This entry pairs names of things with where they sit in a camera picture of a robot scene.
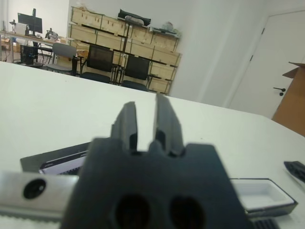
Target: cardboard box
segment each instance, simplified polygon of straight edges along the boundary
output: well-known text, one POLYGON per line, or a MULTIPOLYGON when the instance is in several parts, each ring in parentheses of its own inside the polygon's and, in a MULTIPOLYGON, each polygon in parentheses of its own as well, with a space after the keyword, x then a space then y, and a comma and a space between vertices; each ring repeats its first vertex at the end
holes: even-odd
POLYGON ((19 43, 14 43, 13 44, 13 51, 14 52, 20 52, 20 44, 19 43))
POLYGON ((10 39, 9 38, 1 38, 1 48, 2 48, 2 50, 10 51, 10 39))
POLYGON ((305 136, 305 64, 290 63, 298 68, 283 74, 293 81, 272 120, 305 136))

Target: black device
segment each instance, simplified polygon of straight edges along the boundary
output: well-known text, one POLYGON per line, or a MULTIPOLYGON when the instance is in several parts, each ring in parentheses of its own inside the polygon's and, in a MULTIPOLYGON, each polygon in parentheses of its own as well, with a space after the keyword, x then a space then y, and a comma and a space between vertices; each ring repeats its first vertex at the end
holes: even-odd
POLYGON ((29 30, 33 32, 33 36, 35 36, 35 32, 42 33, 42 19, 36 17, 36 9, 33 9, 32 16, 18 13, 18 22, 27 24, 29 30))
POLYGON ((25 63, 26 65, 33 65, 34 59, 37 59, 37 56, 37 47, 27 45, 20 46, 20 59, 22 63, 25 63))
POLYGON ((61 229, 253 229, 213 146, 183 145, 169 100, 157 95, 154 140, 137 150, 134 102, 110 138, 92 141, 61 229))

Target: wooden crate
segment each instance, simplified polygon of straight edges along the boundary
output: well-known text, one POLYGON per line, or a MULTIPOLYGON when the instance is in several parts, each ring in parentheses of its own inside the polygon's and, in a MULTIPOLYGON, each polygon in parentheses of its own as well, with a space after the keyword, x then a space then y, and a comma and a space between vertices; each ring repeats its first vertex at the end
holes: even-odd
POLYGON ((175 51, 177 44, 178 39, 172 36, 167 36, 160 33, 154 33, 152 36, 152 45, 167 49, 169 51, 175 51))
POLYGON ((110 49, 123 50, 122 38, 105 32, 97 32, 97 45, 101 45, 110 49))
POLYGON ((102 23, 102 15, 73 7, 71 21, 79 25, 83 24, 99 29, 102 23))
POLYGON ((87 29, 82 26, 71 25, 71 38, 73 39, 95 44, 96 36, 95 30, 87 29))
POLYGON ((149 90, 164 94, 167 94, 168 92, 167 88, 168 88, 168 82, 159 79, 152 79, 152 82, 149 86, 149 90))
POLYGON ((89 50, 89 45, 82 42, 71 41, 70 46, 75 47, 77 50, 89 50))
POLYGON ((154 61, 162 62, 165 64, 178 66, 180 61, 180 54, 155 46, 152 59, 154 61))
POLYGON ((136 40, 128 39, 125 52, 151 59, 153 56, 153 46, 136 40))
POLYGON ((126 23, 124 21, 103 15, 101 30, 113 32, 115 35, 125 35, 126 23))
POLYGON ((122 64, 122 54, 119 52, 114 52, 113 54, 113 64, 118 64, 121 65, 122 64))
POLYGON ((152 42, 153 33, 149 32, 149 28, 131 26, 128 37, 142 43, 150 44, 152 42))
POLYGON ((163 80, 172 80, 175 72, 176 68, 174 67, 152 62, 151 74, 161 77, 163 80))

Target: white wall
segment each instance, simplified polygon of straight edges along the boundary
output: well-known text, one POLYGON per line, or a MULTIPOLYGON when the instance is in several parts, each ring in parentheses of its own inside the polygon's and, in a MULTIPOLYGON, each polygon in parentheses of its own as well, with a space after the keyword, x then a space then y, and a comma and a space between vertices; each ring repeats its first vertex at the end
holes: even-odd
POLYGON ((267 0, 199 0, 170 95, 226 106, 251 57, 267 0))
POLYGON ((270 0, 271 15, 298 8, 305 9, 305 0, 270 0))
POLYGON ((8 0, 8 20, 18 22, 18 13, 32 15, 36 9, 36 17, 42 18, 43 35, 52 28, 60 36, 67 34, 69 0, 8 0))

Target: white table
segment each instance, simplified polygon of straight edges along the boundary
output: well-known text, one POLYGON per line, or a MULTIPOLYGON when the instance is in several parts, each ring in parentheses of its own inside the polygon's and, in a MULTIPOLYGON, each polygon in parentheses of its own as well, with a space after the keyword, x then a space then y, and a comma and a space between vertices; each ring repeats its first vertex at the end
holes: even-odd
MULTIPOLYGON (((7 36, 10 37, 10 48, 11 48, 11 54, 12 54, 13 62, 14 62, 14 52, 13 52, 13 40, 12 40, 12 38, 20 38, 20 39, 24 39, 26 41, 42 43, 42 44, 46 44, 46 45, 49 45, 49 46, 53 46, 54 43, 57 43, 55 41, 48 40, 48 39, 39 39, 39 38, 36 38, 36 37, 25 36, 25 35, 13 33, 13 32, 0 31, 0 47, 1 47, 1 36, 4 36, 4 38, 6 38, 7 36)), ((0 61, 2 61, 2 49, 1 48, 0 48, 0 61)))
MULTIPOLYGON (((155 94, 0 62, 0 169, 21 171, 20 158, 108 137, 124 103, 135 101, 138 149, 153 138, 155 94)), ((262 116, 170 98, 184 144, 213 144, 231 178, 270 178, 299 205, 281 229, 305 226, 305 185, 283 162, 305 162, 305 138, 262 116)), ((0 218, 5 228, 38 228, 0 218)), ((44 228, 56 228, 56 224, 44 228)))

